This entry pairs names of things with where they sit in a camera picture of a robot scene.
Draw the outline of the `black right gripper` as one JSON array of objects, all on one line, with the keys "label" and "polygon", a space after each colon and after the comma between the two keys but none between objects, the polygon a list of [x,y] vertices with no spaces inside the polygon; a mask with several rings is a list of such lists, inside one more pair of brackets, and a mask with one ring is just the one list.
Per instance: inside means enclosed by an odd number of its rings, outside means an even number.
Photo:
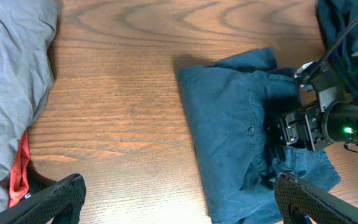
[{"label": "black right gripper", "polygon": [[323,134],[323,113],[318,102],[312,102],[280,116],[279,143],[285,146],[320,151],[331,145]]}]

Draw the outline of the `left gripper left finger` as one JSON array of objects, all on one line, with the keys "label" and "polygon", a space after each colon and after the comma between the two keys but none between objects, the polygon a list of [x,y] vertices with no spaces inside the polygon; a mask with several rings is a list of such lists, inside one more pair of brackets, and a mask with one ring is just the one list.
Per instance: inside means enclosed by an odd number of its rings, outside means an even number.
[{"label": "left gripper left finger", "polygon": [[86,185],[72,174],[0,213],[0,224],[77,224],[85,203]]}]

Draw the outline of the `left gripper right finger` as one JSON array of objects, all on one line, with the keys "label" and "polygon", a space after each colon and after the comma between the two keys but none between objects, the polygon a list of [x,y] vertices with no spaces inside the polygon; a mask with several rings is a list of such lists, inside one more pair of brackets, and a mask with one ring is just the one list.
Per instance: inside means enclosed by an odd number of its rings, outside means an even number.
[{"label": "left gripper right finger", "polygon": [[358,224],[358,208],[291,173],[279,176],[274,197],[284,223]]}]

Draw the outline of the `navy blue shorts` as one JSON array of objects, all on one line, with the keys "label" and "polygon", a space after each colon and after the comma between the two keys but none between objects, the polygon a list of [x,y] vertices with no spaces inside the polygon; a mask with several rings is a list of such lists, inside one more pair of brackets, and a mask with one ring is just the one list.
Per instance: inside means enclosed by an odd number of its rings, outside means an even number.
[{"label": "navy blue shorts", "polygon": [[300,105],[293,68],[278,68],[272,49],[177,71],[213,223],[276,223],[273,187],[291,172],[331,190],[341,178],[324,151],[279,146],[265,121]]}]

